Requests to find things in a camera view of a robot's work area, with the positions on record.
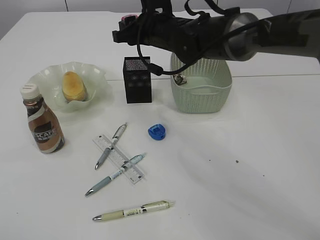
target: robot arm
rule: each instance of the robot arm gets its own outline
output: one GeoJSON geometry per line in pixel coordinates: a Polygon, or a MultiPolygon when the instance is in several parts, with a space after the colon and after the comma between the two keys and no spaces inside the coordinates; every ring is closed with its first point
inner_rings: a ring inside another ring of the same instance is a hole
{"type": "MultiPolygon", "coordinates": [[[[185,63],[184,69],[200,58],[246,61],[258,52],[320,59],[320,9],[258,20],[252,13],[240,13],[238,7],[223,10],[212,0],[205,1],[223,15],[193,12],[187,0],[187,12],[199,17],[175,17],[170,0],[141,0],[142,14],[119,22],[113,41],[137,45],[140,57],[140,44],[173,52],[185,63]]],[[[156,75],[184,70],[164,71],[152,63],[148,69],[156,75]]]]}

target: pink object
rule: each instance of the pink object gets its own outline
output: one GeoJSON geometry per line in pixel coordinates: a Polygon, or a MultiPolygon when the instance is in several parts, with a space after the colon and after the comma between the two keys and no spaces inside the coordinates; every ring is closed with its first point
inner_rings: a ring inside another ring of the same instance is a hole
{"type": "Polygon", "coordinates": [[[125,15],[125,16],[123,16],[123,17],[121,17],[121,22],[125,22],[125,19],[127,18],[127,17],[132,17],[132,16],[135,16],[135,18],[137,19],[138,18],[138,15],[136,15],[136,14],[129,14],[129,15],[125,15]]]}

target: white wall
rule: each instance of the white wall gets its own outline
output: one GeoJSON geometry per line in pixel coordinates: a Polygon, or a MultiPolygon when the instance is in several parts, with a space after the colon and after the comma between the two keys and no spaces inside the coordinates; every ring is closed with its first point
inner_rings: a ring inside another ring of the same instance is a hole
{"type": "Polygon", "coordinates": [[[293,0],[289,12],[293,13],[312,9],[320,9],[320,0],[293,0]]]}
{"type": "MultiPolygon", "coordinates": [[[[171,0],[174,11],[183,11],[186,0],[171,0]]],[[[222,8],[263,8],[278,15],[287,12],[290,0],[219,0],[222,8]]],[[[67,0],[70,11],[140,12],[140,0],[67,0]]],[[[204,0],[191,0],[193,9],[208,9],[204,0]]],[[[320,9],[320,0],[292,0],[290,12],[320,9]]],[[[65,0],[0,0],[0,39],[29,12],[64,12],[65,0]]]]}
{"type": "Polygon", "coordinates": [[[0,0],[0,39],[30,12],[62,12],[64,0],[0,0]]]}
{"type": "MultiPolygon", "coordinates": [[[[186,0],[171,0],[174,11],[183,11],[186,0]]],[[[290,0],[219,0],[222,8],[262,8],[272,14],[287,12],[290,0]]],[[[67,0],[70,11],[112,11],[120,13],[140,12],[140,0],[67,0]]],[[[191,0],[189,5],[194,9],[208,9],[204,0],[191,0]]]]}

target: blue sharpener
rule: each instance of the blue sharpener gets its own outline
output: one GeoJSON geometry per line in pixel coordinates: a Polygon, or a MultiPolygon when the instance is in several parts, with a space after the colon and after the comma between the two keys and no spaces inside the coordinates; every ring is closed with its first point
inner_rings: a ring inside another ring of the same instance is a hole
{"type": "Polygon", "coordinates": [[[162,140],[166,136],[166,129],[161,124],[156,124],[148,129],[148,133],[154,140],[162,140]]]}

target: green plastic basket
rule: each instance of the green plastic basket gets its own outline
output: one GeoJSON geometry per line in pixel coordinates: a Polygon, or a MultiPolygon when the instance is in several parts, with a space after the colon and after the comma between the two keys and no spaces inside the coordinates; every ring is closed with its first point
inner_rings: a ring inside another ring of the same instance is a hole
{"type": "MultiPolygon", "coordinates": [[[[177,70],[183,65],[173,53],[171,70],[177,70]]],[[[186,76],[186,84],[177,85],[171,76],[172,94],[180,111],[190,114],[220,111],[232,85],[232,77],[226,61],[202,58],[181,74],[186,76]]]]}

